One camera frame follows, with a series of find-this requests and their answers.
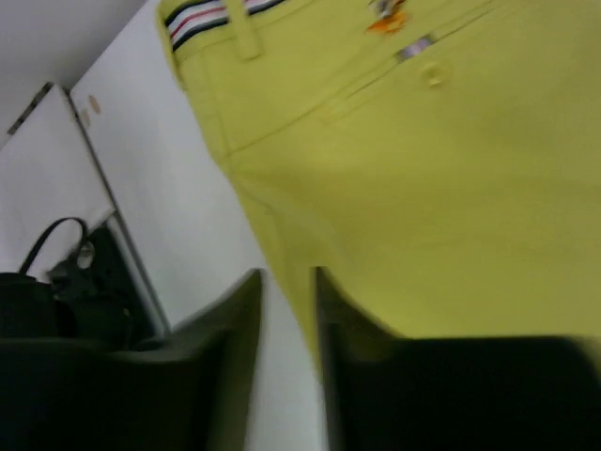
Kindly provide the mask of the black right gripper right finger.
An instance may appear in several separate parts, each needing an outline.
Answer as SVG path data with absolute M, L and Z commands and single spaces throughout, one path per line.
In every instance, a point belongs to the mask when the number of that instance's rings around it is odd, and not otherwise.
M 597 340 L 398 336 L 314 280 L 331 450 L 599 448 Z

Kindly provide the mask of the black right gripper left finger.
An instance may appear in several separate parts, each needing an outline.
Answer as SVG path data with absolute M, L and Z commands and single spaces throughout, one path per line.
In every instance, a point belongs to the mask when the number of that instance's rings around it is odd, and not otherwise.
M 263 274 L 141 350 L 83 340 L 1 343 L 5 450 L 241 450 L 261 328 Z

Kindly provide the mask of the yellow trousers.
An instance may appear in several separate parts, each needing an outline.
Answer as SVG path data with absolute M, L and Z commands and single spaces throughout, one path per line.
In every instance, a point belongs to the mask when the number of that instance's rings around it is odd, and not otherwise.
M 596 1 L 162 1 L 208 152 L 313 337 L 600 332 Z

